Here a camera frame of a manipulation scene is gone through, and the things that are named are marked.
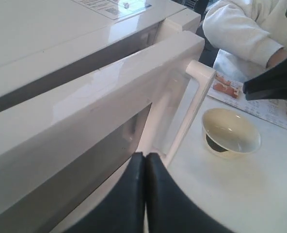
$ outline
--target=white sweater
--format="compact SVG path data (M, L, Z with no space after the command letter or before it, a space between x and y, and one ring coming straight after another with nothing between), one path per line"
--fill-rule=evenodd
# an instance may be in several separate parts
M203 24L220 48L214 68L241 82L263 73L269 58L287 48L286 9L287 0L219 0Z

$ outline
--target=label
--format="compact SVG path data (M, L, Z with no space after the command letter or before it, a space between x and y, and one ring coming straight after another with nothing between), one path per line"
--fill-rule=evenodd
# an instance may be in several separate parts
M110 19L143 12L152 5L144 0L72 0Z

